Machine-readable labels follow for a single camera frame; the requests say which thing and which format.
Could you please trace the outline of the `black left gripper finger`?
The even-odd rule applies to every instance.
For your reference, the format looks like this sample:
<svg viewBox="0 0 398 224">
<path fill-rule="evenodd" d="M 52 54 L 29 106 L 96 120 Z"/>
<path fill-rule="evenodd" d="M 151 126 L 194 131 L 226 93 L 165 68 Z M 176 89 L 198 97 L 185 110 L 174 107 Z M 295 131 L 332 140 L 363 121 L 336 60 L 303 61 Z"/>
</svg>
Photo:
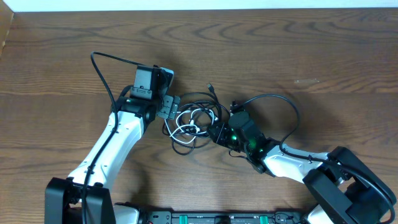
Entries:
<svg viewBox="0 0 398 224">
<path fill-rule="evenodd" d="M 173 109 L 174 98 L 169 95 L 165 95 L 162 99 L 161 109 L 157 112 L 157 116 L 163 119 L 174 119 Z"/>
<path fill-rule="evenodd" d="M 169 119 L 175 119 L 180 105 L 180 100 L 179 96 L 173 97 L 172 104 L 170 106 Z"/>
</svg>

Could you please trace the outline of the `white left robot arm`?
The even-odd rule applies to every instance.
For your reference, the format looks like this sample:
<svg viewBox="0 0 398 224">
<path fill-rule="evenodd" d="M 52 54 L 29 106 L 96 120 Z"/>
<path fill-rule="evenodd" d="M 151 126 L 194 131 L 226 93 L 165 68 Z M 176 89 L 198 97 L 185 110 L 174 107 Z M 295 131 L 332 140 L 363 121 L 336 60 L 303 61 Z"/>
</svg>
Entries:
<svg viewBox="0 0 398 224">
<path fill-rule="evenodd" d="M 144 223 L 140 211 L 113 204 L 111 189 L 130 150 L 156 117 L 173 119 L 179 96 L 168 95 L 174 72 L 140 65 L 134 84 L 111 107 L 108 123 L 81 164 L 45 189 L 45 223 Z"/>
</svg>

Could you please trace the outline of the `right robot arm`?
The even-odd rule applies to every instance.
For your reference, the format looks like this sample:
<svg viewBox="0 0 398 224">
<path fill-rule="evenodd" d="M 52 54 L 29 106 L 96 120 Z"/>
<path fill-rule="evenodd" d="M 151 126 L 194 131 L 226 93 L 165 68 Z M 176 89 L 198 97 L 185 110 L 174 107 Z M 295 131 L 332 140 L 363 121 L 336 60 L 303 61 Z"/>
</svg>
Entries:
<svg viewBox="0 0 398 224">
<path fill-rule="evenodd" d="M 210 139 L 252 165 L 260 174 L 285 177 L 306 186 L 317 201 L 307 223 L 380 223 L 397 198 L 349 149 L 307 152 L 267 138 L 246 111 L 207 129 Z"/>
</svg>

